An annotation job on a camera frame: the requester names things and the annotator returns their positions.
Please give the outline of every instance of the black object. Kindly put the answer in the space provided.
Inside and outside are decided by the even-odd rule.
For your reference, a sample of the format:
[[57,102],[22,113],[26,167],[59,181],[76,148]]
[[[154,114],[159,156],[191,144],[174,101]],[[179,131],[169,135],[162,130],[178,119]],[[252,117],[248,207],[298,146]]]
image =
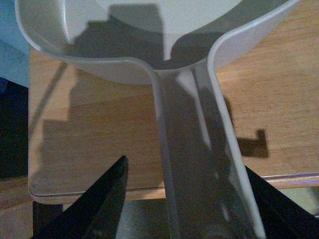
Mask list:
[[[268,239],[319,239],[319,221],[246,167]],[[126,192],[128,161],[122,156],[70,208],[34,239],[115,239]],[[52,209],[44,223],[59,206]]]
[[125,200],[127,175],[128,160],[122,156],[33,239],[115,239]]
[[27,175],[28,88],[0,77],[0,178]]
[[33,234],[41,232],[42,228],[63,213],[62,204],[42,204],[33,202]]
[[319,239],[319,220],[246,167],[268,239]]

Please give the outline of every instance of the wood grain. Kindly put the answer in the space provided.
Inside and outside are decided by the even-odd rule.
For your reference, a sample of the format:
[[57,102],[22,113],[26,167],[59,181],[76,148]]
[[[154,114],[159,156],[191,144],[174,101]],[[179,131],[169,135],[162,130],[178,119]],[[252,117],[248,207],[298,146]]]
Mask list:
[[[319,173],[318,11],[317,0],[303,1],[256,48],[217,71],[237,137],[266,133],[268,157],[244,157],[245,164],[261,176],[290,175],[272,181],[281,188]],[[35,200],[72,203],[123,154],[127,199],[164,197],[151,86],[103,80],[31,48],[29,93]]]
[[0,238],[32,236],[32,197],[27,178],[0,180]]

